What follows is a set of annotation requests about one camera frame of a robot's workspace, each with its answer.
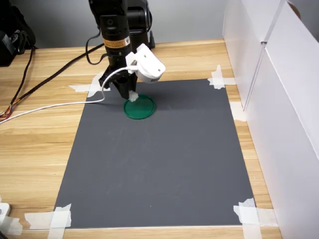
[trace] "white tape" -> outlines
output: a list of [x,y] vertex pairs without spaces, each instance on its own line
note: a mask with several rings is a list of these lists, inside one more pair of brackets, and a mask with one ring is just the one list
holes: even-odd
[[246,121],[246,115],[241,102],[230,102],[229,104],[234,120]]
[[54,212],[26,213],[25,219],[30,223],[30,229],[49,229],[48,239],[62,239],[65,228],[71,226],[71,204],[57,207]]
[[253,198],[234,206],[234,212],[243,224],[245,239],[261,239],[260,226],[277,227],[277,219],[273,209],[256,208]]
[[71,88],[73,88],[75,90],[75,92],[89,92],[88,93],[88,98],[92,97],[95,95],[95,93],[97,93],[98,91],[101,91],[102,88],[100,86],[99,83],[99,79],[103,76],[104,72],[100,72],[99,74],[97,74],[93,80],[91,84],[87,84],[87,85],[72,85],[69,86]]
[[[9,210],[9,205],[6,203],[1,203],[3,205],[3,208],[6,208],[6,210]],[[12,218],[8,217],[7,214],[9,211],[1,211],[0,214],[0,231],[3,234],[7,235],[21,235],[22,234],[22,225],[19,223],[19,218]]]
[[236,85],[236,81],[235,78],[224,78],[224,84],[225,85],[230,85],[230,86],[235,86]]
[[220,65],[217,66],[216,71],[211,73],[211,78],[208,79],[209,85],[214,86],[215,89],[225,88],[223,74]]
[[208,81],[210,86],[214,86],[218,90],[225,88],[225,85],[236,85],[235,78],[223,78],[220,65],[217,66],[216,71],[211,73],[211,78],[208,78]]

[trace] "green plastic lid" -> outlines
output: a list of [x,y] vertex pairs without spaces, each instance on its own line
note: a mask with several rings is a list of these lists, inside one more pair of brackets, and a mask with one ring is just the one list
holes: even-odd
[[134,120],[142,120],[151,116],[155,107],[155,101],[146,95],[139,95],[134,102],[126,100],[123,105],[126,116]]

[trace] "wooden table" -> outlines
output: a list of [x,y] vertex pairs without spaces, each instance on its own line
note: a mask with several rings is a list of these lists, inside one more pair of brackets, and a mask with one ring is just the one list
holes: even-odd
[[[84,47],[36,50],[22,91],[31,89],[83,52]],[[104,48],[93,52],[92,61],[97,61],[102,53],[105,53]],[[166,65],[161,81],[210,78],[217,65],[221,65],[223,77],[233,77],[222,39],[157,44],[154,53]],[[0,68],[0,109],[6,108],[15,94],[29,54],[30,51],[26,51],[16,56],[10,67]],[[97,66],[81,59],[18,105],[14,114],[50,104],[84,101],[87,93],[76,93],[69,85],[90,84],[107,65],[107,59]],[[236,86],[226,86],[226,90],[229,101],[240,101]],[[10,216],[20,218],[23,225],[22,235],[10,238],[47,237],[47,231],[28,230],[24,213],[53,211],[83,107],[72,105],[46,109],[0,125],[0,196],[3,202],[11,204]],[[247,123],[236,120],[235,125],[257,207],[270,209],[272,203]],[[277,227],[261,227],[261,230],[265,239],[281,238]],[[66,229],[64,237],[244,238],[241,226]]]

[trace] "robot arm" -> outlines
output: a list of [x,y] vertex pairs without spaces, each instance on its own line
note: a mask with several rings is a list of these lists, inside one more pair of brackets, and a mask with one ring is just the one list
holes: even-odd
[[[147,0],[89,0],[95,21],[101,30],[109,67],[99,80],[100,85],[115,70],[126,67],[126,56],[137,52],[137,47],[144,43],[150,47],[147,32],[152,24],[152,15]],[[137,76],[133,72],[120,72],[110,80],[124,99],[129,92],[136,90]]]

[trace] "yellow label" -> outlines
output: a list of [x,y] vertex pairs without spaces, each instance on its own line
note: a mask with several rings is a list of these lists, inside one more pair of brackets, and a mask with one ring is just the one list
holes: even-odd
[[128,46],[131,43],[129,36],[125,39],[118,41],[109,41],[103,38],[103,41],[104,45],[109,48],[122,48]]

